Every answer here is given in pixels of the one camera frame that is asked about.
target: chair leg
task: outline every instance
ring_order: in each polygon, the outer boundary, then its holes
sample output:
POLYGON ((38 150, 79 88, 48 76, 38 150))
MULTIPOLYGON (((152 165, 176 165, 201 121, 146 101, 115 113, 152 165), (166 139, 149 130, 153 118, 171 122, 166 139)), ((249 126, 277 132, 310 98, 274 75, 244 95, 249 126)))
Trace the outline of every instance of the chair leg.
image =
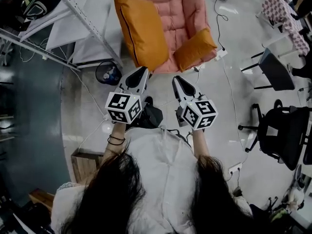
POLYGON ((264 52, 261 52, 261 53, 259 53, 259 54, 256 54, 256 55, 252 56, 252 58, 255 58, 255 57, 258 57, 258 56, 260 56, 260 55, 263 55, 263 53, 264 53, 264 52))
POLYGON ((262 11, 260 11, 258 14, 256 14, 256 18, 259 18, 260 17, 260 15, 261 15, 261 13, 262 13, 262 11))
POLYGON ((287 52, 285 52, 283 54, 278 55, 278 58, 282 58, 282 57, 285 57, 285 56, 288 56, 288 55, 291 55, 291 54, 297 53, 297 52, 298 51, 296 49, 295 50, 290 50, 290 51, 287 51, 287 52))
POLYGON ((247 67, 247 68, 242 69, 241 72, 243 72, 243 71, 245 71, 245 70, 247 70, 247 69, 254 68, 254 67, 258 66, 258 65, 259 65, 259 63, 256 63, 256 64, 254 64, 254 65, 251 65, 251 66, 249 66, 249 67, 247 67))
POLYGON ((283 25, 283 23, 278 22, 278 23, 274 24, 274 25, 272 26, 272 28, 273 28, 273 29, 276 29, 276 28, 278 28, 279 26, 282 26, 282 25, 283 25))
POLYGON ((270 86, 256 87, 256 88, 254 88, 254 89, 263 89, 263 88, 273 88, 273 86, 270 85, 270 86))
POLYGON ((258 137, 256 136, 253 143, 252 143, 252 146, 250 148, 246 147, 245 152, 249 153, 254 148, 254 146, 257 144, 257 142, 258 142, 258 137))
POLYGON ((274 159, 279 160, 279 156, 277 156, 277 155, 274 155, 274 154, 267 154, 267 155, 274 158, 274 159))
POLYGON ((259 121, 260 121, 260 120, 262 119, 262 113, 261 113, 259 104, 253 104, 253 108, 254 108, 254 109, 257 109, 258 119, 259 119, 259 121))
POLYGON ((262 46, 263 46, 264 48, 267 48, 267 47, 270 46, 271 44, 273 44, 273 43, 275 43, 275 42, 277 42, 277 41, 279 41, 279 40, 281 40, 281 39, 287 37, 288 35, 289 35, 288 32, 282 33, 282 34, 280 34, 280 35, 278 35, 278 36, 276 36, 276 37, 273 37, 273 38, 271 38, 270 40, 267 40, 266 42, 262 43, 262 46))
POLYGON ((238 129, 239 129, 240 131, 242 131, 244 128, 246 128, 246 129, 252 129, 252 130, 258 130, 258 127, 253 127, 253 126, 242 126, 242 125, 239 125, 239 126, 238 126, 238 129))

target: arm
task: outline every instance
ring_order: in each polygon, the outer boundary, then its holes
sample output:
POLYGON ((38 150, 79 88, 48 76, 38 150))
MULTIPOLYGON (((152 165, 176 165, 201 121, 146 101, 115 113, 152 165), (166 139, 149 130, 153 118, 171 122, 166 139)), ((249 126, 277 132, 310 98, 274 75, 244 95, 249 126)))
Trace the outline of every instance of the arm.
MULTIPOLYGON (((116 122, 114 127, 113 127, 113 131, 111 133, 111 137, 123 139, 124 136, 125 136, 125 132, 126 132, 126 124, 116 122)), ((107 158, 111 157, 112 155, 119 155, 119 154, 122 153, 123 145, 120 145, 122 143, 122 141, 120 141, 118 139, 115 139, 115 138, 110 138, 109 139, 109 142, 112 143, 112 144, 107 143, 107 146, 105 148, 105 152, 104 152, 104 155, 103 155, 103 162, 107 158)))
POLYGON ((194 155, 196 158, 200 156, 209 156, 209 150, 203 130, 193 130, 194 155))
MULTIPOLYGON (((115 125, 113 127, 113 131, 111 133, 111 136, 113 136, 115 138, 123 139, 125 136, 125 131, 126 131, 126 124, 117 122, 117 123, 115 123, 115 125)), ((117 146, 112 145, 110 143, 107 143, 104 155, 102 157, 102 163, 104 163, 104 161, 106 161, 107 159, 111 158, 114 155, 121 154, 123 151, 123 145, 118 145, 118 144, 122 143, 122 141, 120 141, 118 139, 114 139, 114 138, 110 138, 109 141, 113 144, 117 144, 117 146)), ((98 170, 95 173, 87 176, 84 180, 79 182, 79 184, 88 185, 91 182, 91 180, 96 176, 97 172, 98 172, 98 170)))

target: black chair seat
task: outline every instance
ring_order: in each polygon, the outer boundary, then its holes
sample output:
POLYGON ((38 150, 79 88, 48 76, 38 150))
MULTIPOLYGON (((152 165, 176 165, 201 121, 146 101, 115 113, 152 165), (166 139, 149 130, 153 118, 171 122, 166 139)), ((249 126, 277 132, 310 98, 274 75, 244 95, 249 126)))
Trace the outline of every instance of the black chair seat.
POLYGON ((290 170, 294 170, 299 161, 304 137, 309 122, 309 108, 297 108, 294 112, 284 113, 274 108, 260 120, 257 137, 261 151, 280 156, 290 170), (268 136, 268 127, 277 130, 276 136, 268 136))
POLYGON ((293 80, 286 67, 268 48, 265 49, 259 61, 259 67, 275 91, 294 90, 293 80))

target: floor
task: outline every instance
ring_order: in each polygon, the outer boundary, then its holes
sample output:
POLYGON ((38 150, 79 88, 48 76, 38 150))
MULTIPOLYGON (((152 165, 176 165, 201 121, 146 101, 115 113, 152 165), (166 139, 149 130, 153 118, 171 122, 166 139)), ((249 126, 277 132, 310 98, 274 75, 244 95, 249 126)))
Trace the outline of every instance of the floor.
MULTIPOLYGON (((49 32, 40 31, 32 40, 40 43, 49 32)), ((22 62, 20 48, 9 67, 0 68, 0 80, 13 82, 7 88, 15 94, 13 140, 2 142, 6 160, 0 162, 0 172, 13 201, 24 205, 28 194, 40 188, 55 194, 57 188, 68 182, 69 174, 63 151, 60 121, 60 83, 63 66, 34 55, 22 62)), ((32 52, 21 49, 24 60, 32 52)))
MULTIPOLYGON (((258 61, 250 57, 264 50, 262 42, 280 34, 278 29, 272 29, 255 17, 261 7, 261 1, 218 0, 217 11, 229 18, 228 21, 219 18, 220 41, 227 49, 228 55, 223 60, 205 63, 200 67, 199 73, 190 70, 181 74, 189 81, 196 82, 202 93, 215 103, 219 116, 213 126, 205 131, 210 153, 222 161, 227 178, 230 178, 227 172, 229 167, 244 162, 239 175, 239 186, 247 201, 258 207, 264 207, 269 197, 282 197, 290 185, 293 173, 284 164, 278 164, 276 160, 260 152, 258 144, 252 152, 246 154, 244 149, 251 145, 255 133, 250 131, 238 133, 237 125, 257 124, 256 114, 251 109, 253 103, 260 104, 262 113, 272 109, 276 99, 282 100, 286 106, 305 105, 305 91, 298 92, 298 89, 307 86, 307 80, 294 77, 296 89, 293 91, 254 90, 256 86, 268 85, 265 76, 259 68, 241 72, 241 69, 258 61)), ((209 24, 216 42, 218 29, 214 2, 215 0, 206 0, 209 24)), ((276 54, 284 53, 291 48, 292 43, 289 39, 283 39, 270 46, 276 54)), ((124 57, 123 61, 125 73, 134 68, 128 58, 124 57)), ((296 54, 284 57, 281 61, 285 65, 291 63, 297 68, 303 66, 302 60, 296 54)), ((92 68, 85 69, 80 76, 94 95, 99 107, 104 109, 108 93, 113 91, 114 87, 98 83, 94 71, 92 68)), ((147 88, 147 94, 153 97, 154 105, 163 111, 164 120, 161 125, 168 129, 178 128, 175 116, 178 102, 175 100, 171 84, 174 75, 153 75, 147 88)), ((72 71, 64 70, 62 86, 63 142, 70 176, 75 180, 70 154, 95 130, 102 121, 102 116, 72 71)), ((82 148, 103 152, 111 128, 109 121, 104 122, 82 148)), ((186 126, 181 128, 180 132, 186 136, 190 130, 191 128, 186 126)), ((238 173, 235 173, 228 182, 231 190, 237 186, 237 181, 238 173)))

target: patterned cloth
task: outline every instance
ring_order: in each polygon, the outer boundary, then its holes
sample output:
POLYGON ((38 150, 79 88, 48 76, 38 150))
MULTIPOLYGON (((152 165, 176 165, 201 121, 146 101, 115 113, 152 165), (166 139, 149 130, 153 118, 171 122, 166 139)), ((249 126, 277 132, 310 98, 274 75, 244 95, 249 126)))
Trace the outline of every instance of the patterned cloth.
POLYGON ((309 45, 299 31, 302 30, 301 22, 295 20, 291 14, 296 12, 284 0, 264 0, 262 3, 262 14, 275 23, 283 23, 283 31, 289 32, 296 50, 303 55, 310 51, 309 45))

